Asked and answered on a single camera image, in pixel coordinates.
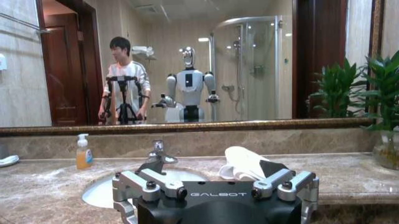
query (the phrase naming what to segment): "glass shower door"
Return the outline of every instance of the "glass shower door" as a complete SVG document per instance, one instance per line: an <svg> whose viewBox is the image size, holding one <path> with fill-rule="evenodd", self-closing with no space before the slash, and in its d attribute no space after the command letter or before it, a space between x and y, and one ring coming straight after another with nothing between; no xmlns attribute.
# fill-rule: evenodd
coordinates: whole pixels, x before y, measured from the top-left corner
<svg viewBox="0 0 399 224"><path fill-rule="evenodd" d="M277 51L276 17L248 22L242 34L242 119L277 118Z"/></svg>
<svg viewBox="0 0 399 224"><path fill-rule="evenodd" d="M277 118L278 16L225 21L213 36L218 121Z"/></svg>

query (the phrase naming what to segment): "white shirt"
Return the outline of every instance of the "white shirt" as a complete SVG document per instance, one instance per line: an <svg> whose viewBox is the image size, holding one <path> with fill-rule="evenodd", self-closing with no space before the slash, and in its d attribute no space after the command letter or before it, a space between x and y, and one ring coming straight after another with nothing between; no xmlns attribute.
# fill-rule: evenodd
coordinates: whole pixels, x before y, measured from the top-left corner
<svg viewBox="0 0 399 224"><path fill-rule="evenodd" d="M149 80L149 75L146 72L145 66L138 63L131 61L131 63L127 66L121 66L118 63L113 64L109 68L109 75L107 77L114 77L114 76L133 76L138 77L141 86L142 86L142 92L145 94L145 91L151 90L150 86L150 80ZM119 89L119 84L117 81L113 82L113 102L115 102L115 108L111 110L113 115L115 116L118 120L118 112L117 108L119 108L121 104L123 103L123 95ZM129 81L127 88L126 88L126 103L133 106L134 112L138 113L141 107L139 107L139 90L138 86L135 85L134 81ZM109 84L105 86L105 93L109 93Z"/></svg>

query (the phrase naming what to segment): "pump dispenser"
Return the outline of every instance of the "pump dispenser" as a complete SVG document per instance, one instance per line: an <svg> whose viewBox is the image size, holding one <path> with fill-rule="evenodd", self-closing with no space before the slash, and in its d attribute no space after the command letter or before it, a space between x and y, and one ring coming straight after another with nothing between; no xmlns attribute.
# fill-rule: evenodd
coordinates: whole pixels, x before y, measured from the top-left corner
<svg viewBox="0 0 399 224"><path fill-rule="evenodd" d="M78 151L77 151L77 168L86 169L94 164L93 151L87 148L89 142L86 137L89 134L78 135Z"/></svg>

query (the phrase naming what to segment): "robot logo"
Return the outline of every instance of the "robot logo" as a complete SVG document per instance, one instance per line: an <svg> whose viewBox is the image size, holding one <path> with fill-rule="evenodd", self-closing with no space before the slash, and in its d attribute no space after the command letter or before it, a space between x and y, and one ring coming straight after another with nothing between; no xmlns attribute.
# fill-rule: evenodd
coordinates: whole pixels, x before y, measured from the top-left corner
<svg viewBox="0 0 399 224"><path fill-rule="evenodd" d="M245 196L248 193L191 193L193 197L238 197L238 196Z"/></svg>

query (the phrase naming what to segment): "ceiling light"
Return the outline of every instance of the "ceiling light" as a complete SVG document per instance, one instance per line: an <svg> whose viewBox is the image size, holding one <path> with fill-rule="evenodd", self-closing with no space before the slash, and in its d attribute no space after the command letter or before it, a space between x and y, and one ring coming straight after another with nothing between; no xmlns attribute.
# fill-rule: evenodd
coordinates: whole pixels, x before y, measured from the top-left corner
<svg viewBox="0 0 399 224"><path fill-rule="evenodd" d="M199 38L199 42L209 42L209 41L210 41L210 38L208 38L208 37Z"/></svg>

